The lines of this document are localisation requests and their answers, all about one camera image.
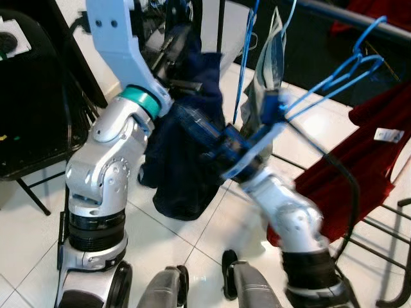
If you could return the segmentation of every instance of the white tile floor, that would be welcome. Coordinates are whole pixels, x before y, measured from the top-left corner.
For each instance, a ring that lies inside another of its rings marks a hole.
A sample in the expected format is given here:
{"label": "white tile floor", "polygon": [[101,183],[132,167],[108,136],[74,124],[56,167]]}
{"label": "white tile floor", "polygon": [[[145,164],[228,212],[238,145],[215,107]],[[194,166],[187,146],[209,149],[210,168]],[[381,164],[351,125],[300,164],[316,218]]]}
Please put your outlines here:
{"label": "white tile floor", "polygon": [[[224,112],[231,121],[238,82],[238,66],[232,65],[221,80]],[[248,70],[245,84],[252,78]],[[284,84],[293,99],[305,90]],[[318,96],[310,96],[307,105]],[[330,150],[356,127],[347,118],[350,108],[328,100],[301,116],[296,122],[314,139]],[[241,126],[238,119],[236,126]],[[309,167],[320,157],[293,132],[286,130],[274,141],[274,153]],[[411,153],[411,143],[399,158],[394,176]],[[276,158],[269,162],[295,178],[302,171]],[[56,164],[25,177],[30,184],[64,170]],[[395,207],[396,201],[410,196],[411,172],[401,178],[385,202]],[[0,182],[0,307],[52,308],[57,288],[56,270],[58,215],[64,202],[64,179],[56,178],[34,189],[52,211],[45,217],[15,182]],[[234,248],[266,276],[281,303],[290,307],[283,293],[285,274],[277,248],[270,246],[261,226],[259,209],[227,181],[207,210],[196,221],[183,222],[159,214],[153,204],[154,190],[130,184],[127,208],[127,231],[130,236],[126,260],[133,265],[134,279],[130,307],[135,307],[152,277],[167,265],[185,264],[190,273],[189,304],[191,307],[237,307],[222,296],[220,258],[227,248]],[[376,209],[371,219],[410,236],[411,222],[397,221],[395,215]],[[389,236],[360,223],[354,237],[377,251],[394,257],[403,264],[407,246],[392,242]],[[393,299],[401,289],[403,271],[389,266],[363,249],[350,244],[340,260],[340,267],[351,279],[362,307],[374,307],[379,298]]]}

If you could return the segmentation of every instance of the red garment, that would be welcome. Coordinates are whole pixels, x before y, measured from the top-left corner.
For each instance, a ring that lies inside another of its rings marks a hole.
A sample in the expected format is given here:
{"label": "red garment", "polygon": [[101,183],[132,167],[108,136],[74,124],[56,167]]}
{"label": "red garment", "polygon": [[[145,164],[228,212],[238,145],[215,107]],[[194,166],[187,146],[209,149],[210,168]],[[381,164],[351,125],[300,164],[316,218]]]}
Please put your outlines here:
{"label": "red garment", "polygon": [[[331,153],[350,170],[360,185],[360,221],[381,205],[394,188],[390,182],[392,169],[411,138],[411,82],[355,107],[349,118],[359,129]],[[375,141],[377,128],[405,132],[398,143]],[[295,186],[322,211],[321,233],[331,242],[342,237],[351,215],[352,190],[348,181],[335,167],[321,159],[295,180]],[[267,239],[277,246],[279,238],[271,228],[267,231]]]}
{"label": "red garment", "polygon": [[[411,0],[351,0],[347,10],[373,18],[386,15],[390,24],[411,31]],[[334,22],[331,33],[337,34],[349,28],[346,24]]]}

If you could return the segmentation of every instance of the dark blue garment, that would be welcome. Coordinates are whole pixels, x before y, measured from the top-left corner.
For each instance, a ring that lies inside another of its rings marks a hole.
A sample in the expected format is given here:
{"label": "dark blue garment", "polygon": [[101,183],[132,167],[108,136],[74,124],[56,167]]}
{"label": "dark blue garment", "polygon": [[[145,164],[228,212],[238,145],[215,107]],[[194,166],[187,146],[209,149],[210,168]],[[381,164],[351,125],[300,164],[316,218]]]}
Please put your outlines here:
{"label": "dark blue garment", "polygon": [[176,105],[197,108],[223,130],[222,93],[218,53],[201,53],[201,41],[192,37],[188,57],[175,79],[202,83],[202,93],[175,98],[168,115],[155,123],[142,165],[142,185],[157,188],[155,208],[167,217],[197,219],[213,200],[221,180],[200,158],[205,151],[178,124]]}

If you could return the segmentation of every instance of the red cloth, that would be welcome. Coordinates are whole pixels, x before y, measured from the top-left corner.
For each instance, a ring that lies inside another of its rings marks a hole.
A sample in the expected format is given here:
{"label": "red cloth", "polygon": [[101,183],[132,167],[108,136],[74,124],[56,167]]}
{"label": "red cloth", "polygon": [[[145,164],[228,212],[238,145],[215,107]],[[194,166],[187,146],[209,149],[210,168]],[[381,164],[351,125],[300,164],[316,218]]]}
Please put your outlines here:
{"label": "red cloth", "polygon": [[[378,18],[386,15],[388,22],[411,31],[411,0],[351,0],[347,10]],[[331,33],[346,31],[350,26],[334,22]]]}
{"label": "red cloth", "polygon": [[[411,82],[355,107],[349,118],[359,129],[331,153],[350,170],[360,185],[360,221],[381,205],[394,188],[390,182],[392,169],[411,138]],[[377,128],[405,132],[398,143],[375,141]],[[345,234],[351,215],[352,190],[333,166],[324,159],[319,160],[295,180],[295,187],[322,211],[321,233],[324,236],[333,242]],[[267,239],[277,246],[279,238],[271,228],[267,231]]]}

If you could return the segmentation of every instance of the teal joint ring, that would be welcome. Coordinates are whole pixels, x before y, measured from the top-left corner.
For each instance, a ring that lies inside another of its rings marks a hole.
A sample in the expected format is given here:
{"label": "teal joint ring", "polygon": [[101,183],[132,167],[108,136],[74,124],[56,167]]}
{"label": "teal joint ring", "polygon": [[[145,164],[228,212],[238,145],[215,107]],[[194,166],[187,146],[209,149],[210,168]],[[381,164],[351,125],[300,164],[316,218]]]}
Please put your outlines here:
{"label": "teal joint ring", "polygon": [[151,96],[151,94],[145,92],[143,89],[127,87],[119,95],[143,107],[153,120],[160,113],[160,104],[153,98],[153,96]]}

